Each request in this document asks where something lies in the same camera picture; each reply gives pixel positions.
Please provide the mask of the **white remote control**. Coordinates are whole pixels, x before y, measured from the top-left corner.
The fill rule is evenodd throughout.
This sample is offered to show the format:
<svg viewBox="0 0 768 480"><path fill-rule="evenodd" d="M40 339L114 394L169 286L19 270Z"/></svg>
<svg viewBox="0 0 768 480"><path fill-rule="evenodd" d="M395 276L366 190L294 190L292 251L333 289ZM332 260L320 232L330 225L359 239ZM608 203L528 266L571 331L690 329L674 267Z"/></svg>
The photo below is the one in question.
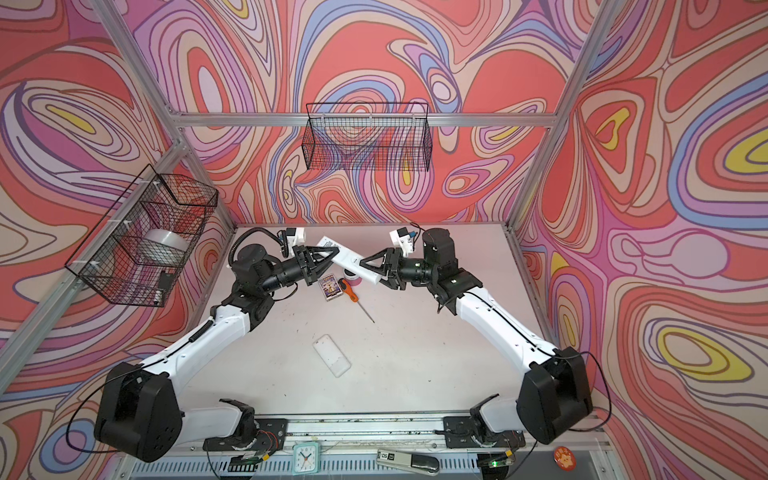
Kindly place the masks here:
<svg viewBox="0 0 768 480"><path fill-rule="evenodd" d="M337 246L339 248L338 255L333 259L333 262L340 266L344 270L348 270L355 275L359 276L359 261L363 258L362 255L345 247L344 245L336 242L335 240L325 236L323 237L317 246Z"/></svg>

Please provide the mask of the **orange handled screwdriver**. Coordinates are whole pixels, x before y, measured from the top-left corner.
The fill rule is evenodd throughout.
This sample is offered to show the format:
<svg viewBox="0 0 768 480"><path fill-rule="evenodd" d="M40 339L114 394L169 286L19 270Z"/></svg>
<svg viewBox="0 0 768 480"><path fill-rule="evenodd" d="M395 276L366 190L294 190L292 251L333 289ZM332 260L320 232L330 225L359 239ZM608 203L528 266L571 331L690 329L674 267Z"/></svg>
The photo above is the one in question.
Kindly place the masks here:
<svg viewBox="0 0 768 480"><path fill-rule="evenodd" d="M373 319L373 317L370 315L370 313L369 313L369 312L368 312L368 311L365 309L365 307L363 306L363 304L360 302L360 299L359 299L358 295L357 295L357 294L355 293L355 291L353 290L353 288L352 288L351 284L349 283L349 281L348 281L346 278L341 278L341 279L339 279L339 280L338 280L338 285L339 285L340 289L342 290L342 292L343 292L343 293L344 293L344 294L345 294L345 295L346 295L346 296L347 296L347 297L348 297L348 298L349 298L349 299L350 299L350 300L351 300L353 303L355 303L355 304L356 304L356 305L357 305L357 306L358 306L358 307L361 309L361 311L362 311L362 312L365 314L365 316L366 316L366 317L367 317L367 318L368 318L368 319L369 319L369 320L370 320L372 323L374 323L374 322L375 322L375 320L374 320L374 319Z"/></svg>

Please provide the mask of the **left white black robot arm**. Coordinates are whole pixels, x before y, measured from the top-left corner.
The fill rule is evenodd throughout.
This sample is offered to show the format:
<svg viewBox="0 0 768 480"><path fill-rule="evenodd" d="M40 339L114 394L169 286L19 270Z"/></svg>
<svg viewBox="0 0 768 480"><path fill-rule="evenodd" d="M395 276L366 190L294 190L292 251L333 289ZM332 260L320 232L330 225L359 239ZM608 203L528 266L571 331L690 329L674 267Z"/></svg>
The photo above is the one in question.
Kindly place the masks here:
<svg viewBox="0 0 768 480"><path fill-rule="evenodd" d="M302 229L289 228L267 234L280 247L275 257L249 242L258 231L253 227L234 240L227 257L235 276L231 292L205 321L138 364L114 366L97 388L93 437L104 444L104 453L153 462L190 441L220 437L240 449L254 442L258 428L249 405L225 399L219 407L183 411L178 395L204 366L266 319L276 291L317 282L339 253L334 246L303 245Z"/></svg>

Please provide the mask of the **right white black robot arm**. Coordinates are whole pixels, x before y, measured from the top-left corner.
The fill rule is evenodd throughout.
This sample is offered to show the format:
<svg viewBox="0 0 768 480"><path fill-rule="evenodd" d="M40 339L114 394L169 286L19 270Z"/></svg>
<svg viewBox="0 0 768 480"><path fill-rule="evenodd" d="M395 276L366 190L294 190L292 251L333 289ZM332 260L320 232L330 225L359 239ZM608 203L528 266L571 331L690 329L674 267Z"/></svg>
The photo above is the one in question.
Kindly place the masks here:
<svg viewBox="0 0 768 480"><path fill-rule="evenodd" d="M594 410L585 353L556 347L506 311L460 266L448 230L428 229L421 240L421 257L392 246L358 260L358 269L392 290L426 288L440 309L473 326L517 369L516 397L493 394L471 409L474 437L487 443L507 431L525 431L549 445L566 432L585 432L580 423Z"/></svg>

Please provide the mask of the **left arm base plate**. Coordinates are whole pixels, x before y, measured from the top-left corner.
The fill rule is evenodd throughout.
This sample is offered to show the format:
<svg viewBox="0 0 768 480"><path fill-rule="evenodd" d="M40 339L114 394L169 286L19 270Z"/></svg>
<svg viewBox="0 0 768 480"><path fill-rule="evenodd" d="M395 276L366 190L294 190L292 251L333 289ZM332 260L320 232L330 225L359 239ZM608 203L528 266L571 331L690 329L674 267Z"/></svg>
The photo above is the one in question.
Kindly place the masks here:
<svg viewBox="0 0 768 480"><path fill-rule="evenodd" d="M230 436L205 439L203 450L273 454L283 449L287 427L286 418L267 417L245 420Z"/></svg>

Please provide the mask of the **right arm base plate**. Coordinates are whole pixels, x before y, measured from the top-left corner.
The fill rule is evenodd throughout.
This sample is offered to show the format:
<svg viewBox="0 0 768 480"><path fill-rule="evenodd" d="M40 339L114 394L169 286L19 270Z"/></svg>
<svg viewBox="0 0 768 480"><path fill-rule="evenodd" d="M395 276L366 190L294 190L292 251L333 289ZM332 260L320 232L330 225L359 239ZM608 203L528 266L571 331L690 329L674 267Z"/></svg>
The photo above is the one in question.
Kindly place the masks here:
<svg viewBox="0 0 768 480"><path fill-rule="evenodd" d="M481 420L469 415L444 417L442 427L435 433L444 438L449 449L507 448L516 451L526 446L522 432L507 430L496 433Z"/></svg>

